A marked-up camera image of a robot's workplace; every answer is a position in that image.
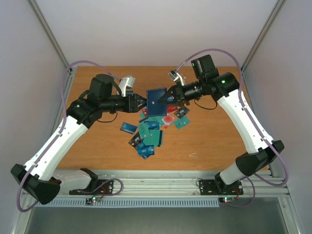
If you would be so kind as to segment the navy blue card holder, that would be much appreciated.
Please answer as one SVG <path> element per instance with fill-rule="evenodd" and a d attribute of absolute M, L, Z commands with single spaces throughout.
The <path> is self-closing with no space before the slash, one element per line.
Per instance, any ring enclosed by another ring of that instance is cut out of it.
<path fill-rule="evenodd" d="M 166 88 L 147 90 L 147 116 L 167 115 L 167 105 L 159 103 L 159 99 L 167 92 Z"/>

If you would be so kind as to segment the blue card bottom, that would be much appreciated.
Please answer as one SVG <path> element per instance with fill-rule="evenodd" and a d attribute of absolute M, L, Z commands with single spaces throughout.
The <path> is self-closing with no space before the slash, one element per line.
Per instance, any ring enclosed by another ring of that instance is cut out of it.
<path fill-rule="evenodd" d="M 147 159 L 155 154 L 155 147 L 154 145 L 144 145 L 137 148 L 137 153 L 143 159 Z"/>

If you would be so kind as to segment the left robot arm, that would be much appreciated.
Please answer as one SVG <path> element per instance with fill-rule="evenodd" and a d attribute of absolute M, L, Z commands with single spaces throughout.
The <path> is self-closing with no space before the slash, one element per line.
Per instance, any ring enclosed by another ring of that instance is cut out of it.
<path fill-rule="evenodd" d="M 95 193 L 99 186 L 98 176 L 91 170 L 81 168 L 73 173 L 57 174 L 55 169 L 73 144 L 101 119 L 104 112 L 136 113 L 146 106 L 145 98 L 127 92 L 135 80 L 133 76 L 126 76 L 116 84 L 107 74 L 92 78 L 89 89 L 65 109 L 59 127 L 43 147 L 23 165 L 12 167 L 11 174 L 19 184 L 18 195 L 25 190 L 45 205 L 62 192 Z"/>

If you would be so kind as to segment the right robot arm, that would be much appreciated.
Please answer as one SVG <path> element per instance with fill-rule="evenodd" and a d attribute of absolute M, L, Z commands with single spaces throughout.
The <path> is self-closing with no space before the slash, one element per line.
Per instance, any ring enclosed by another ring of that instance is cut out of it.
<path fill-rule="evenodd" d="M 274 140 L 256 119 L 232 73 L 220 74 L 210 55 L 194 59 L 191 64 L 197 81 L 187 84 L 178 70 L 171 70 L 169 76 L 175 85 L 158 102 L 184 107 L 191 100 L 211 96 L 229 116 L 243 140 L 246 152 L 237 157 L 231 166 L 215 175 L 216 190 L 223 194 L 235 182 L 269 165 L 285 146 L 281 140 Z"/>

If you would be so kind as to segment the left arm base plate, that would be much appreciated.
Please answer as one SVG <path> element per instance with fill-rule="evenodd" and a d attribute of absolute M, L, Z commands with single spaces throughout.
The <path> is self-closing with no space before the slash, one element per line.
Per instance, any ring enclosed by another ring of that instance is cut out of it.
<path fill-rule="evenodd" d="M 71 190 L 69 195 L 112 195 L 114 188 L 114 181 L 112 179 L 99 179 L 95 188 L 87 187 L 83 190 Z"/>

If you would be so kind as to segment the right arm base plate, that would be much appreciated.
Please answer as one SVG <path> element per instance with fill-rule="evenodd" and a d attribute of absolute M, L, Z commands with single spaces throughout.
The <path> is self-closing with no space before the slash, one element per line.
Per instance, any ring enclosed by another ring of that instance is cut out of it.
<path fill-rule="evenodd" d="M 243 195 L 241 181 L 236 181 L 231 185 L 225 185 L 223 188 L 218 188 L 213 179 L 197 179 L 196 185 L 199 188 L 201 195 Z"/>

